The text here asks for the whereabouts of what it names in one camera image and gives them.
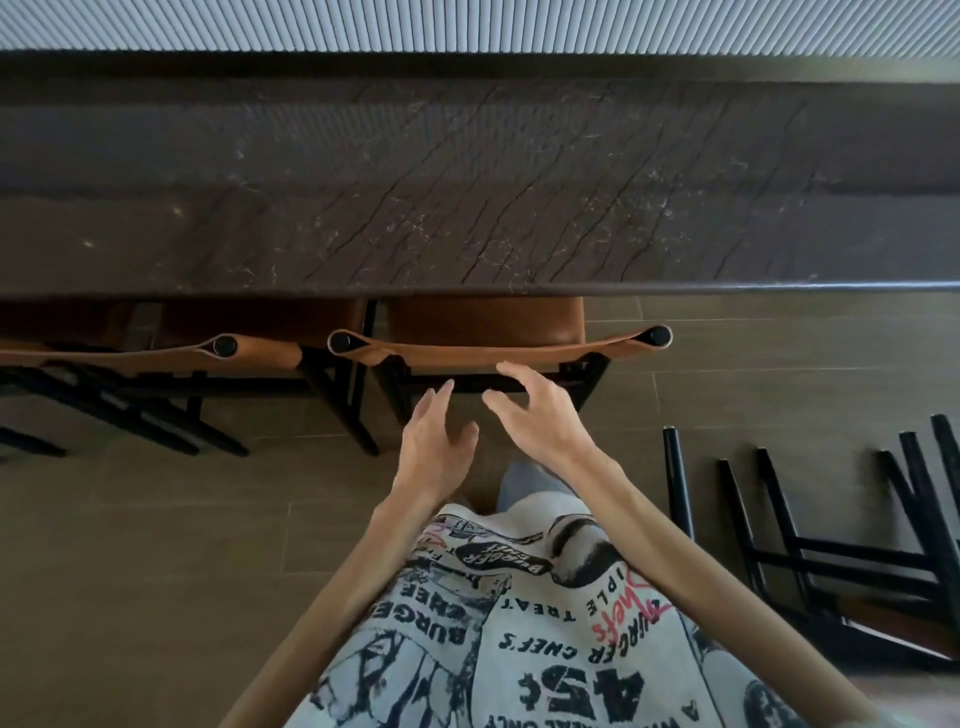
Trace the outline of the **person's right hand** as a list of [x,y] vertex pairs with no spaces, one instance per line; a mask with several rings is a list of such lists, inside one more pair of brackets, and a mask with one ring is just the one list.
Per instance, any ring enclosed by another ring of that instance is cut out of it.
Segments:
[[521,384],[528,396],[525,432],[510,439],[525,455],[569,480],[597,452],[569,393],[526,365],[503,361],[496,370]]

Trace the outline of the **person's left hand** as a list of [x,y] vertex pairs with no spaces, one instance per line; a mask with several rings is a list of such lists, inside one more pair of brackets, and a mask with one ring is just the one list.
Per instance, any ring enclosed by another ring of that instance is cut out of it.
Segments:
[[398,466],[390,499],[412,507],[436,510],[463,486],[470,469],[454,464],[454,443],[448,413],[454,380],[428,389],[403,428]]

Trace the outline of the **person's left forearm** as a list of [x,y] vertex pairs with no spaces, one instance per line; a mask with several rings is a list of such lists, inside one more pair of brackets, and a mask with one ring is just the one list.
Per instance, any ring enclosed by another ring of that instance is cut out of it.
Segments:
[[437,482],[394,481],[353,550],[218,728],[283,728],[456,489]]

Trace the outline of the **person's right forearm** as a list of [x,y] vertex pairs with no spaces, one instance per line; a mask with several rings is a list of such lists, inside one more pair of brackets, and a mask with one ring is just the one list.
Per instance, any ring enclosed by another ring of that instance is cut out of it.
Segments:
[[893,728],[855,684],[685,535],[594,443],[564,445],[547,465],[626,561],[810,728]]

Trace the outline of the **grey trousers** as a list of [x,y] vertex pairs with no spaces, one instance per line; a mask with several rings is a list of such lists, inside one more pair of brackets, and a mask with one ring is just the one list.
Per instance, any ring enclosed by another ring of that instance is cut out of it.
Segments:
[[506,514],[516,506],[523,517],[543,522],[589,512],[563,480],[532,460],[514,460],[501,478],[494,513]]

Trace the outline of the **white printed shirt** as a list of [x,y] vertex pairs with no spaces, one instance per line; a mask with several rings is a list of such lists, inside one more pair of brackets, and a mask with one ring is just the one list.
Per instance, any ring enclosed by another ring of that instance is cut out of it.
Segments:
[[575,496],[446,506],[285,728],[808,728]]

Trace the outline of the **brown leather chair black frame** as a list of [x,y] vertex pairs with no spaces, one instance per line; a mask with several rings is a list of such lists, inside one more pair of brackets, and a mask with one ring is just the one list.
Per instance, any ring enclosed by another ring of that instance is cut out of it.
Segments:
[[583,297],[398,297],[387,302],[387,337],[336,329],[330,354],[374,373],[397,418],[410,421],[414,400],[447,380],[456,394],[523,391],[496,371],[502,361],[544,371],[581,410],[614,360],[671,346],[662,323],[589,340]]
[[370,334],[363,299],[0,302],[0,396],[41,397],[183,455],[249,450],[204,421],[210,399],[318,397],[367,455],[365,368],[327,348]]
[[716,486],[748,588],[854,675],[960,680],[960,438],[930,418],[885,443],[750,432],[686,467],[662,431],[668,512],[694,537],[698,486]]

